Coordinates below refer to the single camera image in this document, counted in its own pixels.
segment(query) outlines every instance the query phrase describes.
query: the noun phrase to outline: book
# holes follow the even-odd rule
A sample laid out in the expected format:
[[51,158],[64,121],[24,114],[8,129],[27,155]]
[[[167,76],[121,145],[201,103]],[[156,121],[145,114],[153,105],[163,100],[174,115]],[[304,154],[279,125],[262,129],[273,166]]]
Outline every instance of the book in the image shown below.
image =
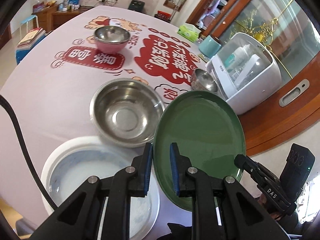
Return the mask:
[[28,44],[42,31],[42,28],[35,28],[29,31],[26,36],[18,43],[18,45]]

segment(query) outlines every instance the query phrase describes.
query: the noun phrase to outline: cartoon character print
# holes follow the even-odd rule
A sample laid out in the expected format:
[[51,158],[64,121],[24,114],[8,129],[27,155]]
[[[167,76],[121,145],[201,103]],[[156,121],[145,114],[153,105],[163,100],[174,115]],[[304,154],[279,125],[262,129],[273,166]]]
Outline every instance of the cartoon character print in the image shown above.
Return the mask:
[[146,84],[146,85],[149,85],[149,82],[148,82],[147,80],[141,78],[141,77],[133,77],[133,78],[131,78],[131,79],[137,80],[137,81],[140,81],[141,83],[144,83],[144,84]]
[[[108,25],[119,26],[129,32],[137,32],[137,31],[142,32],[142,29],[138,28],[139,24],[137,23],[133,23],[125,19],[110,18],[107,16],[98,16],[97,18],[89,22],[89,24],[86,25],[85,28],[94,30],[94,29],[98,29],[100,27],[108,26]],[[91,44],[95,43],[94,36],[90,36],[86,40]]]

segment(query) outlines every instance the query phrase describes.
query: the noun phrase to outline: pink bowl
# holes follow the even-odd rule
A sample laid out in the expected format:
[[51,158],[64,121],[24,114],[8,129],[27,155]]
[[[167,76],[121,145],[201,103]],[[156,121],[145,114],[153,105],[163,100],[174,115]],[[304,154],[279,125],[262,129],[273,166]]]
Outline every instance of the pink bowl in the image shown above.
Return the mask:
[[97,48],[106,54],[113,54],[123,49],[129,41],[122,44],[107,44],[96,39]]
[[113,54],[123,49],[130,40],[130,33],[118,26],[103,26],[94,32],[94,38],[99,50]]

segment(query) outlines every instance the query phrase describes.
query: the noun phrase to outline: human hand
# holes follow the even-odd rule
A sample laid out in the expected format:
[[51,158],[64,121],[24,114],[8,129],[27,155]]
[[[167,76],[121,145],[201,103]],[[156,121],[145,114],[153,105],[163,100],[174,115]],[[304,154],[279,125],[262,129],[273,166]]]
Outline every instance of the human hand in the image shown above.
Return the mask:
[[[265,204],[267,203],[267,197],[264,194],[261,194],[260,198],[258,199],[258,203],[265,208]],[[279,221],[282,217],[281,213],[278,211],[271,213],[270,216],[276,221]]]

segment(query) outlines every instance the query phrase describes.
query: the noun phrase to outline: black cable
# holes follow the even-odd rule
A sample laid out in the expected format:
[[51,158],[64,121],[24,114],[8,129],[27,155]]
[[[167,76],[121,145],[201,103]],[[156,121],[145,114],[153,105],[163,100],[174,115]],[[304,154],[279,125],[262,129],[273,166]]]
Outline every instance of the black cable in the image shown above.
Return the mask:
[[31,172],[31,175],[33,177],[33,179],[35,180],[38,188],[40,189],[42,195],[44,196],[44,198],[47,200],[47,202],[49,203],[49,205],[53,208],[53,210],[57,209],[57,205],[54,203],[54,201],[52,200],[52,198],[49,196],[48,192],[45,190],[37,172],[35,167],[33,166],[33,163],[30,159],[30,155],[28,153],[27,147],[26,147],[26,143],[23,139],[23,135],[21,132],[21,128],[18,122],[18,119],[16,117],[16,114],[14,113],[12,107],[10,106],[10,104],[8,103],[7,100],[5,100],[5,98],[3,96],[0,95],[0,105],[7,111],[8,115],[10,116],[10,119],[12,121],[13,127],[16,131],[17,134],[17,138],[23,153],[23,156],[26,160],[26,163],[28,165],[28,168]]
[[98,3],[100,3],[101,1],[97,2],[93,7],[95,7]]

